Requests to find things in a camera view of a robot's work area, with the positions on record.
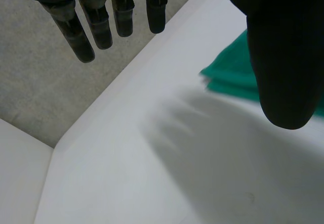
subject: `white panel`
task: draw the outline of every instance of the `white panel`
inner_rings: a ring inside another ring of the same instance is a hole
[[[198,76],[245,28],[229,0],[190,0],[58,143],[35,224],[320,223],[323,132]]]
[[[0,223],[33,224],[53,149],[0,120]]]

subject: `floor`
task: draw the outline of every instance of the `floor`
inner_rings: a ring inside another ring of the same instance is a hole
[[[188,0],[169,0],[167,21]],[[3,0],[0,6],[0,118],[55,147],[93,101],[154,37],[148,29],[145,0],[134,0],[134,33],[118,37],[110,0],[113,46],[95,47],[77,4],[81,24],[96,59],[81,63],[51,16],[38,2]]]

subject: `black rubber fingertip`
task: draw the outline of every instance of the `black rubber fingertip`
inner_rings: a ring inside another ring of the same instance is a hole
[[[116,30],[120,37],[129,37],[133,34],[133,11],[114,11]]]
[[[147,6],[148,25],[152,33],[161,33],[166,27],[166,13],[164,8],[150,8]]]
[[[95,53],[89,41],[78,43],[77,45],[70,44],[77,58],[83,63],[92,62],[95,59]]]

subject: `green towel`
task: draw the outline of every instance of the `green towel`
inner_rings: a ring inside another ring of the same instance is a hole
[[[257,81],[250,64],[247,31],[226,47],[201,74],[210,78],[207,88],[222,94],[259,101]],[[315,114],[324,116],[324,97]]]

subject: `white table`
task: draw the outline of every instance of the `white table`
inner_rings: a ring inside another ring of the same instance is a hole
[[[198,75],[245,27],[190,0],[58,143],[35,224],[321,223],[321,121],[278,129]]]

